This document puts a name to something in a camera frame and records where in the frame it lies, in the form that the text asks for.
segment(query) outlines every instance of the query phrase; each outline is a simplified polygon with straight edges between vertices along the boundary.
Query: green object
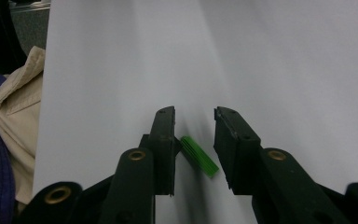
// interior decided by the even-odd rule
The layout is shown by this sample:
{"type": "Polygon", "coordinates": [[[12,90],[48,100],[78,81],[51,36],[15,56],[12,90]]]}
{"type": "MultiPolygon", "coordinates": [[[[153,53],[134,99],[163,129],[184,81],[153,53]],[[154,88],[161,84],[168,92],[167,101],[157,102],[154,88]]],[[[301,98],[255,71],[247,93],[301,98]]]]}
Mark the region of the green object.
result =
{"type": "Polygon", "coordinates": [[[183,150],[210,178],[219,170],[219,167],[209,158],[202,148],[189,136],[180,139],[183,150]]]}

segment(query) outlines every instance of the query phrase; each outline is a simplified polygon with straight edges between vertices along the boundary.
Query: screw hole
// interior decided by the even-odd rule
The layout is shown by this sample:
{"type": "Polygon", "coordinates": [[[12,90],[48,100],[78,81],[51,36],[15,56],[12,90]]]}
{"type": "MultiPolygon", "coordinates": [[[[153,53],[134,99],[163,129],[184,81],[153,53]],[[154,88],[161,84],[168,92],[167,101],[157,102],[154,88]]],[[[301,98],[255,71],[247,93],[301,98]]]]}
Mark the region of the screw hole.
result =
{"type": "Polygon", "coordinates": [[[133,151],[130,153],[129,158],[132,161],[139,161],[143,159],[146,156],[146,154],[143,151],[133,151]]]}
{"type": "Polygon", "coordinates": [[[61,203],[65,201],[71,195],[71,193],[72,193],[71,189],[68,188],[67,186],[57,187],[46,195],[45,203],[48,204],[61,203]]]}
{"type": "Polygon", "coordinates": [[[268,155],[276,160],[276,161],[284,161],[286,160],[286,155],[284,155],[283,153],[281,153],[280,151],[275,151],[275,150],[272,150],[272,151],[269,151],[268,152],[268,155]]]}

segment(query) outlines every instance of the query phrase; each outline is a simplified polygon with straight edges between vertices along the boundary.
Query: white table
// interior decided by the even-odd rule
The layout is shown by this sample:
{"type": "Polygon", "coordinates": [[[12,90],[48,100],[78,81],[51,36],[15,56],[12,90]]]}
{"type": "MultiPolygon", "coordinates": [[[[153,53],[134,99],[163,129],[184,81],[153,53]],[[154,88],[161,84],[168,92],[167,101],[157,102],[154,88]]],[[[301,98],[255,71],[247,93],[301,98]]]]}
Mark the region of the white table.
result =
{"type": "MultiPolygon", "coordinates": [[[[176,136],[217,163],[221,105],[342,193],[358,181],[358,1],[54,1],[42,99],[34,194],[112,175],[169,105],[176,136]]],[[[209,179],[178,155],[175,188],[157,223],[255,223],[222,170],[209,179]]]]}

